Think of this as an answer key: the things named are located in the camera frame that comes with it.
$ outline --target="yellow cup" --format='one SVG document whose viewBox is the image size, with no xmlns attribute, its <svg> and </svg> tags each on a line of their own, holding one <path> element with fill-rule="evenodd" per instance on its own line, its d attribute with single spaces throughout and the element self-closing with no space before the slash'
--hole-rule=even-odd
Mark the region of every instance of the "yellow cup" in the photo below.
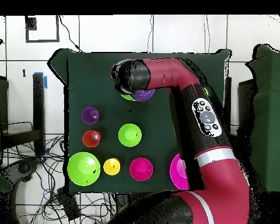
<svg viewBox="0 0 280 224">
<path fill-rule="evenodd" d="M 110 158 L 104 163 L 104 171 L 108 175 L 116 175 L 120 171 L 120 162 L 116 158 Z"/>
</svg>

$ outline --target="control button panel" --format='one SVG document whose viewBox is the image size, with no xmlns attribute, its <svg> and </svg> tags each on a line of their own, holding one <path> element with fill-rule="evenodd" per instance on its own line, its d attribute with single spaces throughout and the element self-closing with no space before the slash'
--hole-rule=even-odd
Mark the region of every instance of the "control button panel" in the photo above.
<svg viewBox="0 0 280 224">
<path fill-rule="evenodd" d="M 200 131 L 209 137 L 218 137 L 222 134 L 220 123 L 216 114 L 207 100 L 199 98 L 192 104 L 192 111 Z"/>
</svg>

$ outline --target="silver stripe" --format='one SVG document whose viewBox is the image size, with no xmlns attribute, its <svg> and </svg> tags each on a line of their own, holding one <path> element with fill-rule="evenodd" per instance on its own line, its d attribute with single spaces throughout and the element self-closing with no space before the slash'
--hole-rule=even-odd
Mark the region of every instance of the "silver stripe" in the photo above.
<svg viewBox="0 0 280 224">
<path fill-rule="evenodd" d="M 199 167 L 202 167 L 208 163 L 216 162 L 218 160 L 234 159 L 236 160 L 233 152 L 229 148 L 213 149 L 202 153 L 196 157 Z"/>
<path fill-rule="evenodd" d="M 212 216 L 211 209 L 209 208 L 207 202 L 205 202 L 205 200 L 201 196 L 194 193 L 193 191 L 189 191 L 189 193 L 191 193 L 193 196 L 195 196 L 195 198 L 197 198 L 199 200 L 199 202 L 201 203 L 202 207 L 204 208 L 206 217 L 208 218 L 208 224 L 215 224 L 215 222 L 213 220 L 214 217 Z"/>
</svg>

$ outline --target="red cup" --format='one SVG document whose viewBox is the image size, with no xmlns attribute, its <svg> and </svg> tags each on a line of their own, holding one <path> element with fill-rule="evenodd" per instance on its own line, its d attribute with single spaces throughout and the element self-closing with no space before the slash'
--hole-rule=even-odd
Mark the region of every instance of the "red cup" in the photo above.
<svg viewBox="0 0 280 224">
<path fill-rule="evenodd" d="M 101 138 L 98 131 L 86 131 L 83 135 L 83 143 L 89 148 L 94 148 L 99 144 Z"/>
</svg>

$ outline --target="cable bundle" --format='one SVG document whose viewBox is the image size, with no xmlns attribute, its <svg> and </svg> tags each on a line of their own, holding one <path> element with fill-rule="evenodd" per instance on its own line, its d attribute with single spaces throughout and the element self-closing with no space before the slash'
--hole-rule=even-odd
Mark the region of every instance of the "cable bundle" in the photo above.
<svg viewBox="0 0 280 224">
<path fill-rule="evenodd" d="M 21 124 L 21 123 L 30 123 L 30 122 L 17 122 L 17 123 L 12 123 L 12 124 Z M 64 156 L 57 155 L 57 154 L 54 154 L 51 152 L 51 150 L 53 149 L 53 147 L 55 147 L 57 145 L 57 143 L 59 143 L 60 149 L 64 152 L 64 135 L 59 136 L 59 137 L 56 136 L 55 138 L 48 139 L 46 141 L 46 146 L 50 145 L 50 147 L 47 149 L 47 154 L 45 157 L 47 159 L 46 160 L 43 158 L 40 159 L 40 165 L 44 167 L 44 170 L 48 174 L 47 179 L 48 179 L 49 188 L 44 188 L 43 178 L 41 178 L 40 174 L 36 171 L 36 174 L 40 179 L 40 186 L 43 189 L 43 196 L 42 196 L 42 199 L 40 202 L 39 209 L 35 212 L 35 214 L 26 214 L 26 215 L 22 215 L 22 216 L 18 217 L 18 220 L 23 216 L 32 216 L 32 219 L 29 224 L 47 224 L 48 221 L 59 221 L 60 224 L 65 224 L 65 222 L 63 222 L 62 220 L 66 219 L 67 216 L 64 212 L 63 206 L 60 204 L 60 202 L 58 202 L 57 193 L 55 193 L 56 182 L 55 182 L 55 178 L 54 178 L 54 173 L 63 173 L 63 171 L 57 170 L 57 166 L 59 163 L 64 162 Z M 7 154 L 8 156 L 3 155 L 3 157 L 6 157 L 6 158 L 9 157 L 9 158 L 15 158 L 15 159 L 25 159 L 25 158 L 33 157 L 34 155 L 26 154 L 26 153 L 34 154 L 34 149 L 31 145 L 31 143 L 24 144 L 23 146 L 27 147 L 28 150 L 24 150 L 24 151 L 20 152 L 19 148 L 16 146 L 14 148 L 10 148 L 12 150 L 12 152 L 4 151 L 3 154 L 5 154 L 5 155 Z M 51 165 L 49 165 L 47 163 L 47 161 L 50 159 L 53 160 L 53 163 Z M 113 216 L 114 213 L 116 212 L 111 205 L 111 197 L 115 198 L 115 196 L 113 194 L 103 193 L 103 197 L 100 199 L 97 199 L 95 201 L 91 201 L 90 198 L 87 196 L 87 194 L 85 194 L 85 196 L 90 201 L 90 204 L 87 206 L 84 206 L 83 208 L 81 208 L 81 210 L 83 210 L 89 206 L 94 206 L 96 208 L 97 208 L 97 206 L 99 206 L 100 214 L 99 215 L 82 214 L 82 216 L 80 217 L 80 224 L 82 224 L 82 222 L 86 218 L 92 220 L 93 221 L 92 224 L 106 224 L 103 222 L 103 217 L 107 216 L 109 213 L 111 216 Z M 95 202 L 99 201 L 99 200 L 104 200 L 104 202 L 100 205 L 95 205 Z M 102 210 L 104 207 L 106 207 L 107 213 L 102 215 Z"/>
</svg>

